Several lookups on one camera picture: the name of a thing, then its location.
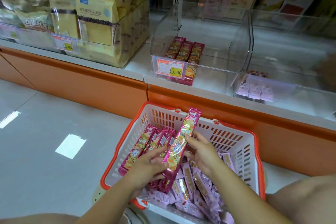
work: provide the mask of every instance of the white shelf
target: white shelf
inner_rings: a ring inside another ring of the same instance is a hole
[[[151,13],[150,31],[152,34],[154,32],[156,25],[159,23],[162,17],[163,17],[162,14]],[[229,42],[233,39],[234,34],[237,31],[237,27],[225,24],[221,25],[221,27],[226,27],[225,29],[221,29],[221,32],[224,32],[225,38],[227,39],[226,45],[229,46]],[[183,36],[183,32],[187,29],[188,24],[186,23],[181,27],[181,36]],[[216,39],[215,36],[218,32],[220,32],[220,30],[218,26],[216,26],[215,24],[212,25],[212,29],[213,30],[209,30],[209,28],[204,27],[201,23],[199,24],[199,30],[201,30],[201,32],[210,31],[209,34],[215,40]],[[328,41],[321,41],[319,42],[320,44],[318,46],[315,46],[314,43],[312,43],[312,39],[310,37],[305,38],[304,36],[298,36],[297,39],[293,39],[293,35],[291,34],[286,35],[284,33],[278,33],[278,32],[270,33],[269,31],[263,29],[254,30],[254,35],[255,35],[254,50],[256,50],[256,52],[261,56],[265,57],[266,55],[268,55],[267,58],[269,62],[271,62],[272,54],[281,51],[282,48],[287,48],[283,49],[284,53],[289,52],[287,44],[292,44],[293,41],[295,41],[297,49],[305,51],[303,53],[306,53],[309,56],[309,60],[311,60],[312,57],[315,56],[325,55],[328,51],[332,50],[332,46]],[[0,46],[5,46],[8,48],[13,48],[57,60],[62,60],[90,67],[93,69],[117,74],[120,76],[132,78],[139,81],[144,81],[145,83],[148,84],[164,87],[178,92],[188,93],[191,95],[203,97],[221,103],[226,103],[233,106],[239,106],[258,112],[279,116],[282,118],[295,120],[306,124],[315,125],[318,127],[336,130],[336,123],[335,123],[336,118],[330,115],[328,112],[325,112],[325,110],[328,111],[333,110],[333,108],[335,107],[335,100],[332,99],[332,95],[329,98],[325,94],[320,94],[318,92],[309,94],[299,92],[292,99],[288,100],[286,103],[266,102],[265,104],[263,104],[226,95],[232,93],[227,92],[225,89],[227,74],[221,70],[208,69],[206,72],[204,71],[201,72],[199,70],[199,72],[195,77],[193,86],[186,86],[175,82],[170,82],[167,80],[156,78],[156,76],[150,72],[151,54],[150,54],[149,41],[147,42],[148,43],[145,43],[140,47],[140,49],[131,58],[128,64],[126,64],[126,66],[122,69],[111,67],[104,64],[99,64],[84,59],[79,59],[76,57],[64,55],[57,52],[41,50],[38,48],[29,47],[26,45],[17,44],[2,39],[0,39]],[[201,58],[200,65],[212,66],[218,68],[226,67],[227,56],[225,53],[224,56],[220,58],[214,58],[214,56],[216,56],[216,53],[214,52],[207,53],[207,51],[205,51],[205,55]],[[316,87],[318,84],[315,81],[315,78],[311,76],[313,75],[313,73],[310,65],[311,62],[309,60],[307,61],[307,66],[303,68],[303,70],[301,70],[301,73],[305,75],[304,77],[306,80],[305,82],[308,83],[309,86]],[[287,81],[291,83],[297,82],[298,84],[303,84],[302,74],[299,74],[298,72],[300,71],[291,64],[283,68],[284,71],[283,74],[279,74],[274,73],[275,70],[272,68],[272,66],[268,66],[266,63],[262,63],[261,60],[252,59],[250,69],[255,69],[262,72],[268,72],[270,74],[270,78],[275,80],[277,79],[275,75],[279,75],[281,76],[281,81]]]

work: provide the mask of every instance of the price label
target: price label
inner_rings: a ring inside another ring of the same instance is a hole
[[[20,33],[18,27],[0,24],[0,28],[2,36],[11,39],[20,39]]]
[[[52,36],[55,40],[57,49],[68,51],[68,52],[76,52],[77,43],[75,39],[71,39],[71,38],[59,36],[59,35],[52,35]]]
[[[182,78],[183,66],[184,63],[181,62],[158,59],[156,73],[176,78]]]

